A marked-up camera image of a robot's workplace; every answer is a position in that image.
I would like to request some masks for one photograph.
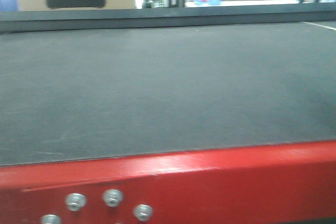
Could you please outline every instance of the red beam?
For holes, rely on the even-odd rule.
[[[124,201],[107,207],[102,194]],[[88,203],[65,205],[70,193]],[[153,207],[148,223],[260,224],[336,217],[336,141],[132,156],[0,168],[0,223],[138,223],[133,208]]]

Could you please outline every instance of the blue object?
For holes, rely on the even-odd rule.
[[[221,5],[222,1],[221,0],[208,0],[207,2],[202,2],[202,0],[194,0],[194,3],[196,5],[203,5],[203,4],[208,4],[208,5]]]
[[[0,0],[0,12],[15,12],[17,10],[16,0]]]

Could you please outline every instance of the metal bolt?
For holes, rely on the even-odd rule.
[[[61,219],[57,215],[44,215],[41,224],[61,224]]]
[[[133,213],[139,221],[148,221],[153,215],[153,208],[148,205],[141,204],[135,207]]]
[[[109,207],[119,206],[123,199],[124,196],[122,192],[116,189],[107,190],[103,194],[103,200]]]
[[[65,200],[70,211],[79,211],[86,204],[83,194],[69,194]]]

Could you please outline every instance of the conveyor belt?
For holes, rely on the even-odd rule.
[[[336,139],[335,44],[306,23],[1,35],[0,165]]]

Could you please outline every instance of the white table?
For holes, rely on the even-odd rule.
[[[280,5],[297,4],[298,0],[240,0],[240,1],[222,1],[220,5],[197,5],[194,2],[185,3],[186,7],[210,7],[210,6],[242,6],[242,5]]]

